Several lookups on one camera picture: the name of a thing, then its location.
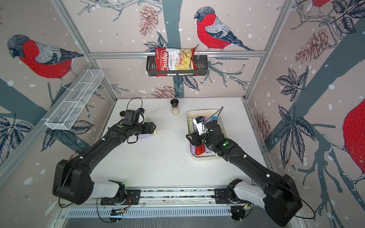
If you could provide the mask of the purple flashlight horizontal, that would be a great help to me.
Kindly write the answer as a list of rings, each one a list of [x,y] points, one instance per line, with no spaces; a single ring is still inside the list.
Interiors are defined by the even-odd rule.
[[[139,136],[138,136],[138,139],[139,140],[142,140],[142,139],[145,139],[145,138],[148,138],[148,137],[152,137],[152,136],[156,136],[157,135],[157,133],[156,133],[156,131],[154,131],[153,133],[151,133],[151,134],[140,134]]]

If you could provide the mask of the dark red flashlight horizontal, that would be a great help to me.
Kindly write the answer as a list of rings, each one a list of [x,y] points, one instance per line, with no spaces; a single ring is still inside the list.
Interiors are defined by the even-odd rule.
[[[205,153],[205,145],[201,145],[195,148],[195,155],[202,155]]]

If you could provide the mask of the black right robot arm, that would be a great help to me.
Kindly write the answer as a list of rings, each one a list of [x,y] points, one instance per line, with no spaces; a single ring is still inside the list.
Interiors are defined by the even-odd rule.
[[[303,204],[294,180],[288,175],[279,175],[250,157],[233,140],[224,136],[217,121],[206,124],[204,133],[195,131],[186,138],[193,146],[206,145],[218,157],[238,167],[248,175],[256,187],[248,187],[240,179],[227,186],[233,202],[249,201],[263,208],[279,226],[285,227]]]

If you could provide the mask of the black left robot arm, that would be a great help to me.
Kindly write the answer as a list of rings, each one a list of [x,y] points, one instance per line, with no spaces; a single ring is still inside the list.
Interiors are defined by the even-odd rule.
[[[52,193],[77,205],[88,199],[119,197],[125,199],[124,184],[118,181],[93,181],[90,177],[95,167],[116,147],[131,136],[154,133],[156,125],[144,121],[143,108],[125,110],[122,119],[108,128],[105,135],[87,151],[70,161],[61,160],[56,165]]]

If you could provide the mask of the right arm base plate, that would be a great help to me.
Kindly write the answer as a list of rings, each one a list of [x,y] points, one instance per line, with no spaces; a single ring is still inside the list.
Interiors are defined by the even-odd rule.
[[[214,189],[214,194],[211,197],[215,199],[216,204],[252,204],[247,200],[238,199],[231,190],[226,188]]]

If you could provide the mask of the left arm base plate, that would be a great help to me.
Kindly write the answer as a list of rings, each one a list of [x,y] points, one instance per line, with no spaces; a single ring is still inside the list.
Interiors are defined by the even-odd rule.
[[[120,205],[138,205],[141,196],[141,190],[122,190],[112,198],[102,198],[102,206],[120,206]]]

